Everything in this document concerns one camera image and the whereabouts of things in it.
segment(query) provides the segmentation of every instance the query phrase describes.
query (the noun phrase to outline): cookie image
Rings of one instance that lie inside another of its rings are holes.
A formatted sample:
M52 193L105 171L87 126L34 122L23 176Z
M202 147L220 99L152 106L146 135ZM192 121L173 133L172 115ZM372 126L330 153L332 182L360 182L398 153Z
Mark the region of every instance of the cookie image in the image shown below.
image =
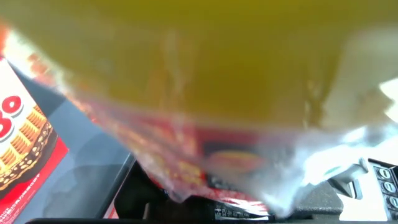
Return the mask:
M0 155L0 199L15 185L40 172L51 156L57 138L43 112L34 106L5 153Z

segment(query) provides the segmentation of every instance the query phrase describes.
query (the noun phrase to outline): packaged snack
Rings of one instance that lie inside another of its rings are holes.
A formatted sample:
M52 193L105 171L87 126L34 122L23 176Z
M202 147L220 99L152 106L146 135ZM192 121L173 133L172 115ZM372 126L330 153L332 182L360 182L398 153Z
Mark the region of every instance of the packaged snack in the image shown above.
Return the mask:
M397 134L396 95L382 88L396 77L397 10L396 0L13 0L0 16L174 200L286 217L308 188Z
M12 68L0 58L0 223L14 223L67 152Z

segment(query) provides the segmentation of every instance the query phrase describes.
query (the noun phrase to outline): red packaging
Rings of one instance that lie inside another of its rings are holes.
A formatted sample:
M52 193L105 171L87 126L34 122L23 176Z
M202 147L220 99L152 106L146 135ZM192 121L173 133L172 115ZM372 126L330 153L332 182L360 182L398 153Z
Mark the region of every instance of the red packaging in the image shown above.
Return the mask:
M0 223L13 223L68 152L0 58Z

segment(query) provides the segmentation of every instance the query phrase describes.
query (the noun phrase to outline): plastic wrapper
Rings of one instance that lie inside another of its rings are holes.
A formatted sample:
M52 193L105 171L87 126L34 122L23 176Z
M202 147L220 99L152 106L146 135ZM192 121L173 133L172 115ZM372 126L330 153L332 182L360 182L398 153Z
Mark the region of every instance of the plastic wrapper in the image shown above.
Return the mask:
M397 10L395 0L0 3L62 71L52 86L87 105L172 199L280 217L397 134Z

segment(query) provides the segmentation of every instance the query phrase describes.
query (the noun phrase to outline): black surface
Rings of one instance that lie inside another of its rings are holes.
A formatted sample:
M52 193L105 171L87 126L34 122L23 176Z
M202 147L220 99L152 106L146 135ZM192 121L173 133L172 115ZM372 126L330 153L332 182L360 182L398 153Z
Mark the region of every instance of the black surface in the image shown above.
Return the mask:
M343 202L328 182L318 185L295 209L294 217L337 215L343 212Z
M142 224L167 224L167 222L155 222L155 221L145 221L145 220L107 220L107 219L37 219L27 222L27 224L51 224L51 223L142 223ZM210 223L265 223L265 222L191 222L191 223L184 223L184 224L210 224ZM327 220L324 222L320 222L318 220L291 220L288 222L274 222L274 223L330 223L330 224L357 224L357 223L368 223L368 224L396 224L397 221L389 221L389 222L364 222L364 221L339 221L339 220Z
M135 163L115 199L115 208L119 217L126 219L142 219L147 205L148 220L213 222L216 203L218 202L200 197L190 197L184 203L173 202ZM328 182L325 182L297 207L291 219L313 220L317 215L327 215L329 220L338 220L342 211L343 203Z

